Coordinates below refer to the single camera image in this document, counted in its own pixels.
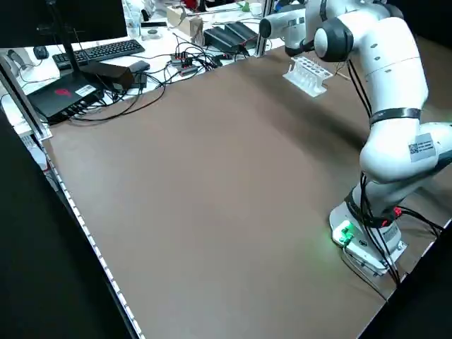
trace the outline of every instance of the black device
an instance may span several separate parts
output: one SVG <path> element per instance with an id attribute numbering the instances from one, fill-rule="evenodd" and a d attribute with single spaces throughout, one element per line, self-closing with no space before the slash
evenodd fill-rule
<path id="1" fill-rule="evenodd" d="M 150 21 L 141 23 L 141 28 L 167 27 L 166 21 Z"/>
<path id="2" fill-rule="evenodd" d="M 231 32 L 226 32 L 222 28 L 214 27 L 204 31 L 206 45 L 214 46 L 222 52 L 229 53 L 247 53 L 245 46 L 242 45 L 244 39 Z"/>
<path id="3" fill-rule="evenodd" d="M 133 74 L 125 66 L 104 64 L 92 61 L 81 70 L 85 77 L 92 83 L 99 83 L 107 90 L 113 91 L 115 85 L 128 90 L 133 84 Z"/>
<path id="4" fill-rule="evenodd" d="M 114 89 L 123 91 L 128 90 L 129 88 L 146 88 L 148 85 L 148 77 L 145 74 L 137 73 L 147 71 L 149 68 L 150 65 L 143 60 L 137 61 L 136 63 L 130 65 L 129 67 L 127 67 L 127 69 L 133 76 L 133 83 L 128 88 L 125 88 L 123 85 L 120 84 L 114 84 L 113 85 Z"/>
<path id="5" fill-rule="evenodd" d="M 47 48 L 45 46 L 33 47 L 33 54 L 38 60 L 44 60 L 49 57 L 49 51 L 47 51 Z"/>
<path id="6" fill-rule="evenodd" d="M 16 26 L 20 13 L 23 25 Z M 82 102 L 102 95 L 103 84 L 81 72 L 71 43 L 126 36 L 121 0 L 15 0 L 2 8 L 0 47 L 62 43 L 72 73 L 28 95 L 33 107 L 50 124 L 68 119 Z"/>
<path id="7" fill-rule="evenodd" d="M 103 61 L 126 55 L 144 52 L 143 46 L 136 40 L 127 40 L 103 44 L 102 46 L 91 47 L 75 51 L 76 60 L 80 66 L 88 64 L 89 61 Z M 55 54 L 53 57 L 56 67 L 60 71 L 71 68 L 71 62 L 66 54 Z"/>
<path id="8" fill-rule="evenodd" d="M 225 25 L 225 32 L 239 37 L 244 42 L 242 44 L 244 44 L 246 48 L 256 47 L 258 33 L 254 32 L 240 21 L 237 21 L 236 23 L 227 23 Z"/>
<path id="9" fill-rule="evenodd" d="M 50 125 L 77 113 L 81 102 L 94 103 L 103 98 L 103 89 L 81 72 L 70 73 L 28 95 L 35 111 Z"/>
<path id="10" fill-rule="evenodd" d="M 121 0 L 14 0 L 1 7 L 0 47 L 61 44 L 46 2 L 54 2 L 72 43 L 127 36 Z"/>

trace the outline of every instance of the white label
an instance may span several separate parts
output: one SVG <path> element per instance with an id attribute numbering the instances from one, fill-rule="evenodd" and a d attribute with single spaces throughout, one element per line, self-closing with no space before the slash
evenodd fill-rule
<path id="1" fill-rule="evenodd" d="M 76 90 L 76 93 L 80 95 L 81 97 L 85 97 L 88 94 L 91 94 L 96 89 L 92 87 L 91 85 L 83 86 L 80 90 Z"/>
<path id="2" fill-rule="evenodd" d="M 410 150 L 411 162 L 417 162 L 436 155 L 435 146 L 430 133 L 416 136 L 415 142 L 408 145 L 408 149 Z"/>

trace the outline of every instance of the monitor stand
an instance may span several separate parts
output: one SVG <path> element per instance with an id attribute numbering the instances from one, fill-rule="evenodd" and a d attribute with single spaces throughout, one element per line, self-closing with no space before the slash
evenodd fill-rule
<path id="1" fill-rule="evenodd" d="M 29 101 L 49 124 L 67 120 L 81 101 L 98 101 L 102 99 L 102 86 L 89 81 L 80 70 L 74 54 L 61 14 L 57 8 L 57 0 L 43 0 L 49 7 L 54 21 L 53 32 L 61 40 L 64 52 L 71 62 L 72 71 L 61 75 L 61 78 L 28 95 Z"/>

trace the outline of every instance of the keyboard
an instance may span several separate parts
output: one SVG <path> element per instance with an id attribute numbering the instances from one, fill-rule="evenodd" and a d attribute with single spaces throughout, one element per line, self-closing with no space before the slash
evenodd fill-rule
<path id="1" fill-rule="evenodd" d="M 88 58 L 89 61 L 102 61 L 141 52 L 144 52 L 144 48 L 138 41 L 127 40 L 91 47 L 83 51 L 75 51 L 75 54 L 78 64 L 84 66 L 88 64 Z M 55 54 L 52 58 L 60 71 L 71 68 L 71 63 L 66 54 Z"/>

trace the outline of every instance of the brown table surface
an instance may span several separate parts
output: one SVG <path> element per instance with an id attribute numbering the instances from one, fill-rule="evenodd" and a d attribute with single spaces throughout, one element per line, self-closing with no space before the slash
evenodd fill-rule
<path id="1" fill-rule="evenodd" d="M 423 118 L 450 119 L 451 53 L 422 48 Z M 130 116 L 52 129 L 47 149 L 148 338 L 353 338 L 382 305 L 327 221 L 359 178 L 366 114 L 351 82 L 336 76 L 313 99 L 282 77 L 288 64 L 279 49 L 171 85 Z M 409 205 L 445 223 L 450 177 Z M 401 228 L 411 270 L 432 236 Z"/>

